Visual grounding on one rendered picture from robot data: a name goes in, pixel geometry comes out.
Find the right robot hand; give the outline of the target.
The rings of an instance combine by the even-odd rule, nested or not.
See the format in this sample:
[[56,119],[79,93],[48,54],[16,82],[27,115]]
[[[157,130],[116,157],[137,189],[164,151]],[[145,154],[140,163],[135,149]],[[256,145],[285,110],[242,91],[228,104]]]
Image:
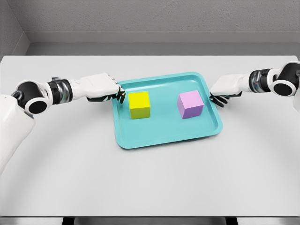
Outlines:
[[224,107],[230,98],[240,97],[242,75],[222,75],[210,89],[210,100],[219,107]]

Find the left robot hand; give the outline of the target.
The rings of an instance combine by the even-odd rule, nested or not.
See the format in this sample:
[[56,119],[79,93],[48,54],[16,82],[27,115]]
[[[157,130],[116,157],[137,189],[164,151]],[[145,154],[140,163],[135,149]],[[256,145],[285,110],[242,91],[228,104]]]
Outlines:
[[122,86],[106,73],[90,75],[84,80],[85,96],[91,102],[104,102],[116,99],[123,104],[126,96]]

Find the pink cube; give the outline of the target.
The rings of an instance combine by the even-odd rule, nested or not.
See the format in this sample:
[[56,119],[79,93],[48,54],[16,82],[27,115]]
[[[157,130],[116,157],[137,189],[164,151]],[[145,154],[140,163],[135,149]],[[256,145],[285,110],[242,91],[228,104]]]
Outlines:
[[180,93],[177,107],[182,119],[200,116],[204,108],[203,100],[198,90]]

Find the yellow cube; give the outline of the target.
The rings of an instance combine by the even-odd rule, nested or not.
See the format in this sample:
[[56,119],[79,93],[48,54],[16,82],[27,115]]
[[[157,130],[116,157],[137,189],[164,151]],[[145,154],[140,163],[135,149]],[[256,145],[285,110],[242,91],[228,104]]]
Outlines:
[[150,99],[148,92],[136,92],[128,94],[131,119],[150,117]]

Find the teal rectangular tray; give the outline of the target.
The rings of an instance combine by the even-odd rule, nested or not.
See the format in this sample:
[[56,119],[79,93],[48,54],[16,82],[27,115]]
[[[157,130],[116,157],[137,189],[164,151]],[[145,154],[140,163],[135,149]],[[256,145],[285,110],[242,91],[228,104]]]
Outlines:
[[[223,128],[218,110],[210,100],[204,77],[196,72],[121,81],[126,93],[146,91],[150,97],[150,117],[130,118],[129,101],[112,101],[115,138],[124,149],[184,141],[217,135]],[[204,101],[201,115],[182,119],[177,108],[181,93],[196,90]]]

